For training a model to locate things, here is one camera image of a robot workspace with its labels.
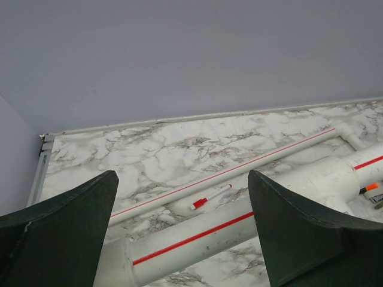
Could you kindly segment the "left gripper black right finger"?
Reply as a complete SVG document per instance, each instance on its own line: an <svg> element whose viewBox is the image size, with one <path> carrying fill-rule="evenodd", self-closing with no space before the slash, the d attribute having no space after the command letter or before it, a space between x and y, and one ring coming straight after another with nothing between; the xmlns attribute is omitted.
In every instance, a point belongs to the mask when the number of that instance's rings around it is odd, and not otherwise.
<svg viewBox="0 0 383 287"><path fill-rule="evenodd" d="M298 195L257 171L248 190L271 286L382 286L382 224Z"/></svg>

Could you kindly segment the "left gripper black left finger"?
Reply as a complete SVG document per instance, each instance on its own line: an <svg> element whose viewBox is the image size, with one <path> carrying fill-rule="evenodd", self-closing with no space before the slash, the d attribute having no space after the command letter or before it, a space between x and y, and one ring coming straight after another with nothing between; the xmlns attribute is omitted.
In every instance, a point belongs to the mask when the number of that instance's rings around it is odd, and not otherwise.
<svg viewBox="0 0 383 287"><path fill-rule="evenodd" d="M118 183L107 170L1 216L1 286L92 286Z"/></svg>

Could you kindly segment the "white PVC pipe frame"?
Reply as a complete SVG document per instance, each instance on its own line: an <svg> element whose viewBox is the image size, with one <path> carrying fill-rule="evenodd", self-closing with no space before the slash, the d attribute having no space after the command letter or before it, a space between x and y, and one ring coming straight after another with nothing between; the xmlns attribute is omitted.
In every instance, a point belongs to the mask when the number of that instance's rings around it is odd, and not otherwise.
<svg viewBox="0 0 383 287"><path fill-rule="evenodd" d="M351 214L348 202L382 179L382 144L365 147L346 125L336 127L355 152L326 157L275 177L280 187L326 210ZM249 197L147 237L103 247L95 286L145 286L257 235Z"/></svg>

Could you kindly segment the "black orange tool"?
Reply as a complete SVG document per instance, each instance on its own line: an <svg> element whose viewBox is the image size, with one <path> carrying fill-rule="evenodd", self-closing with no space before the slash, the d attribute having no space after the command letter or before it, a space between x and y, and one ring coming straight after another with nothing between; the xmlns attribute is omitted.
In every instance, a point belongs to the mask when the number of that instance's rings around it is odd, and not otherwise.
<svg viewBox="0 0 383 287"><path fill-rule="evenodd" d="M364 194L368 191L371 191L371 190L374 190L374 189L377 189L379 187L379 185L377 183L374 183L374 184L371 184L371 185L368 185L364 188L361 188L360 191L359 191L359 194Z"/></svg>

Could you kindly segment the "red capped white marker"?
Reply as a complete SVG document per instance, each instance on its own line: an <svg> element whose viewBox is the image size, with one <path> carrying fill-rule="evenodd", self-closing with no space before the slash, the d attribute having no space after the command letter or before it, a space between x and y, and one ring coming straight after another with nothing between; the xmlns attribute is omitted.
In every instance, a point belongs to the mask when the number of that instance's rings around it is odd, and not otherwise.
<svg viewBox="0 0 383 287"><path fill-rule="evenodd" d="M225 193L226 191L230 190L232 188L232 184L228 184L228 185L225 185L223 186L222 188L220 188L219 190L215 191L214 193L202 198L202 199L199 199L197 201L195 201L194 203L192 203L190 205L190 209L191 210L196 210L196 209L199 209L201 208L204 204L206 204L208 201L218 197L219 195L221 195L222 193Z"/></svg>

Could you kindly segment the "grey metal bracket piece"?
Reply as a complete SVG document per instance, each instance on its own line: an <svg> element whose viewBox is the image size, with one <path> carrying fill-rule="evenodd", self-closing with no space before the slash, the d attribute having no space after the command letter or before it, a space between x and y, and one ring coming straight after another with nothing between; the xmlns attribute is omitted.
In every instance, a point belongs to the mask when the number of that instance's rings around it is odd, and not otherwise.
<svg viewBox="0 0 383 287"><path fill-rule="evenodd" d="M374 209L381 209L383 207L383 194L372 197L370 201L375 204Z"/></svg>

